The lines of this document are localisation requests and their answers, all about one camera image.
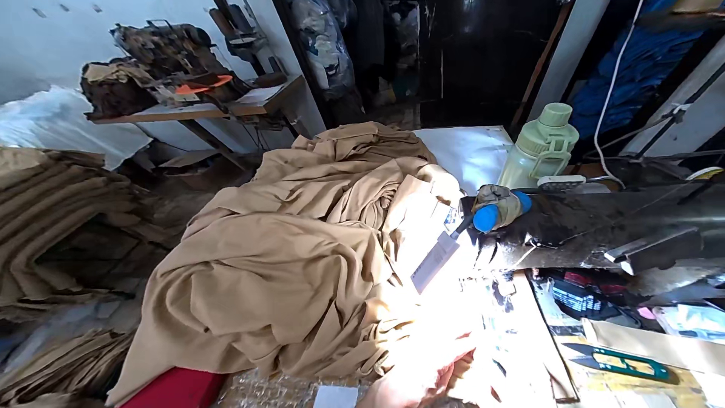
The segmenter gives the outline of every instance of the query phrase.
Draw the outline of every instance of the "green handled snips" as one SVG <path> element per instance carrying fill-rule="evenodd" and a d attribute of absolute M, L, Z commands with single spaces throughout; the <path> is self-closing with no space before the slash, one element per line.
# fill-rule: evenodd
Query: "green handled snips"
<path fill-rule="evenodd" d="M 564 343 L 563 345 L 586 355 L 586 357 L 579 357 L 571 360 L 577 364 L 581 364 L 586 367 L 591 367 L 596 370 L 617 372 L 619 374 L 633 375 L 635 377 L 649 378 L 650 380 L 656 381 L 667 381 L 670 378 L 670 372 L 667 370 L 667 367 L 652 359 L 632 356 L 631 354 L 620 353 L 619 351 L 608 350 L 606 348 L 594 347 L 590 346 L 589 344 Z M 595 360 L 594 354 L 618 357 L 624 367 L 619 367 L 617 365 L 608 364 L 605 362 L 598 362 L 597 360 Z M 633 366 L 629 365 L 627 363 L 627 360 L 648 364 L 652 369 L 652 372 L 643 372 L 637 370 Z"/>

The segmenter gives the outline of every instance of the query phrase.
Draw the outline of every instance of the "orange object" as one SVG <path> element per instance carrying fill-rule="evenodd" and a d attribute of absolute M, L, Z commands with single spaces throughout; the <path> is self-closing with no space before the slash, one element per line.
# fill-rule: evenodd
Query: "orange object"
<path fill-rule="evenodd" d="M 187 83 L 185 83 L 184 85 L 179 86 L 176 89 L 176 93 L 179 95 L 188 95 L 188 94 L 198 94 L 199 92 L 206 92 L 206 91 L 209 91 L 211 88 L 216 88 L 218 86 L 222 86 L 225 83 L 231 81 L 232 76 L 231 75 L 217 75 L 217 78 L 219 78 L 219 81 L 217 81 L 213 85 L 210 85 L 208 87 L 202 87 L 202 88 L 191 88 Z"/>

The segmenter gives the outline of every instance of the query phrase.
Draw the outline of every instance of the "red cloth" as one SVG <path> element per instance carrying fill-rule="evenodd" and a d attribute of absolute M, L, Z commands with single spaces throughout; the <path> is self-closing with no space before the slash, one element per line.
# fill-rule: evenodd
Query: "red cloth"
<path fill-rule="evenodd" d="M 129 399 L 122 408 L 208 408 L 226 374 L 172 368 Z"/>

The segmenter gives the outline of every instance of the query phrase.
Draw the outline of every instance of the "paper tag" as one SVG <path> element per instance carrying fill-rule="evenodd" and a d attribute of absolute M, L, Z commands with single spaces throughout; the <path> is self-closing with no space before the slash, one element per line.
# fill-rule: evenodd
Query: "paper tag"
<path fill-rule="evenodd" d="M 357 388 L 320 385 L 314 408 L 355 408 Z"/>
<path fill-rule="evenodd" d="M 195 94 L 177 94 L 175 92 L 171 92 L 171 90 L 165 88 L 164 86 L 156 86 L 156 90 L 161 95 L 174 99 L 176 102 L 195 102 L 199 100 L 199 97 Z"/>
<path fill-rule="evenodd" d="M 458 249 L 460 245 L 455 242 L 446 232 L 441 232 L 438 236 L 438 242 L 433 246 L 428 255 L 423 259 L 418 268 L 415 269 L 410 280 L 413 281 L 413 286 L 422 293 L 428 283 L 430 283 L 436 274 L 441 270 L 443 265 L 451 259 L 453 253 Z"/>

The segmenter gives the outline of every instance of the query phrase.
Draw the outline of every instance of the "water bottle handle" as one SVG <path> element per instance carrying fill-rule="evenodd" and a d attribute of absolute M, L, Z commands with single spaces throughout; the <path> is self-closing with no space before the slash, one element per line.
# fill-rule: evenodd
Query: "water bottle handle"
<path fill-rule="evenodd" d="M 561 144 L 561 150 L 556 150 L 556 142 L 558 140 L 561 140 L 563 143 Z M 536 164 L 534 164 L 534 168 L 531 170 L 531 173 L 529 173 L 529 177 L 532 179 L 538 179 L 539 177 L 536 175 L 537 170 L 539 169 L 539 165 L 542 163 L 542 160 L 548 160 L 548 159 L 558 159 L 561 160 L 561 163 L 559 164 L 559 167 L 556 168 L 556 171 L 554 174 L 551 174 L 551 176 L 556 176 L 557 174 L 561 173 L 562 170 L 566 167 L 567 164 L 569 164 L 569 159 L 571 159 L 571 154 L 567 151 L 568 147 L 568 141 L 561 137 L 561 136 L 549 136 L 547 138 L 547 143 L 549 144 L 549 149 L 546 152 L 543 152 L 541 155 L 539 155 L 539 158 L 536 159 Z"/>

